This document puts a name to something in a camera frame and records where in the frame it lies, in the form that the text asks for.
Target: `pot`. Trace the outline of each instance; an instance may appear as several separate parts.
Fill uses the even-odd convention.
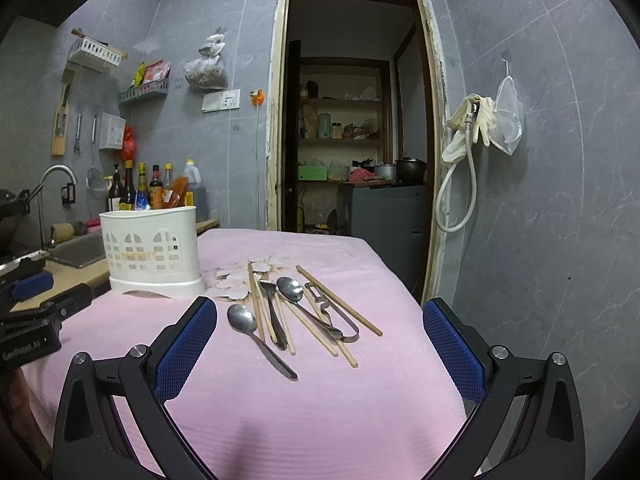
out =
[[[396,180],[396,167],[393,164],[379,164],[375,167],[376,178],[380,180]]]
[[[411,182],[412,184],[422,184],[424,182],[424,173],[427,171],[427,163],[417,158],[404,156],[396,160],[396,175],[398,180],[402,182]]]
[[[12,202],[15,195],[6,189],[0,189],[0,204]],[[4,216],[0,219],[0,253],[4,253],[11,241],[14,239],[15,232],[20,227],[20,217],[17,215]]]

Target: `silver screw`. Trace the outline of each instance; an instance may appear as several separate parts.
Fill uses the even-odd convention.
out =
[[[135,345],[129,350],[131,357],[142,357],[144,354],[146,354],[146,346],[144,345]]]
[[[557,365],[563,365],[566,362],[566,357],[564,357],[560,352],[554,352],[551,358]]]
[[[491,353],[497,359],[506,359],[509,355],[509,351],[504,346],[494,346]]]
[[[86,358],[87,358],[86,352],[78,352],[76,355],[74,355],[74,358],[71,359],[71,361],[75,365],[81,365],[86,361]]]

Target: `jar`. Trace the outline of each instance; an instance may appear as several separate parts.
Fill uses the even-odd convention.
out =
[[[342,138],[342,123],[333,123],[331,125],[331,136],[334,139]]]
[[[331,137],[331,115],[327,113],[318,114],[318,139],[329,139]]]

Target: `chopstick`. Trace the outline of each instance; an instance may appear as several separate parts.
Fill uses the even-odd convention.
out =
[[[338,304],[338,306],[341,306],[344,310],[346,310],[349,314],[351,314],[355,319],[361,322],[374,334],[382,336],[382,330],[380,330],[377,326],[375,326],[372,322],[370,322],[366,317],[364,317],[357,310],[350,307],[344,300],[340,298],[340,296],[332,292],[330,288],[320,283],[316,278],[314,278],[309,272],[306,272],[306,270],[300,267],[299,265],[296,265],[296,270],[300,274],[302,274],[306,279],[308,279],[310,282],[315,283],[317,288],[322,290],[331,300],[334,300],[335,303]]]
[[[293,346],[293,339],[291,338],[291,334],[289,333],[289,325],[287,324],[287,318],[284,315],[284,308],[282,307],[282,300],[280,296],[276,293],[273,297],[274,307],[278,314],[278,319],[280,320],[280,324],[282,325],[282,329],[284,330],[284,335],[287,337],[287,347],[289,348],[289,353],[291,355],[296,354],[296,347]]]
[[[314,337],[316,339],[318,339],[318,341],[322,344],[322,346],[324,346],[332,356],[338,357],[338,352],[336,351],[336,349],[334,347],[332,347],[327,342],[326,339],[324,339],[324,337],[322,336],[320,331],[315,326],[313,326],[313,324],[305,316],[303,316],[303,314],[301,312],[299,312],[298,309],[295,306],[290,304],[289,301],[284,301],[284,303],[289,307],[289,310],[293,312],[293,315],[296,316],[300,320],[300,323],[302,323],[304,326],[306,326],[308,328],[309,332],[311,332],[314,335]]]
[[[249,287],[251,288],[251,299],[254,302],[255,320],[258,322],[258,338],[264,343],[264,327],[262,326],[262,310],[260,308],[260,298],[258,298],[258,291],[255,288],[254,266],[252,266],[251,262],[249,262],[246,268],[249,271]]]
[[[302,287],[302,292],[304,293],[306,300],[311,304],[311,307],[313,308],[313,310],[316,311],[316,316],[318,316],[320,319],[324,319],[325,322],[329,323],[330,321],[328,319],[328,316],[325,316],[324,314],[322,314],[320,307],[318,306],[318,304],[316,303],[316,300],[314,300],[313,296],[311,295],[311,292],[309,292],[306,286]],[[342,354],[347,358],[347,361],[349,362],[349,364],[353,368],[357,368],[358,362],[353,357],[351,352],[347,350],[347,347],[344,345],[344,343],[339,339],[335,343],[338,345],[340,352],[342,352]]]
[[[251,278],[252,280],[254,280],[255,290],[258,292],[258,301],[260,302],[260,307],[262,308],[262,313],[264,314],[264,320],[267,323],[269,336],[271,337],[271,341],[277,343],[278,339],[276,338],[275,330],[273,329],[273,325],[271,324],[271,314],[269,312],[269,307],[266,305],[266,300],[264,294],[262,293],[262,287],[260,286],[260,283],[258,283],[258,278],[255,277],[255,274],[252,274]]]

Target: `electrical outlet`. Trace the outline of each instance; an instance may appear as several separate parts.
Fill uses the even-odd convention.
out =
[[[227,90],[222,92],[222,110],[231,110],[232,108],[240,107],[240,91],[239,90]]]
[[[215,112],[222,107],[222,92],[211,92],[205,94],[202,100],[203,112]]]

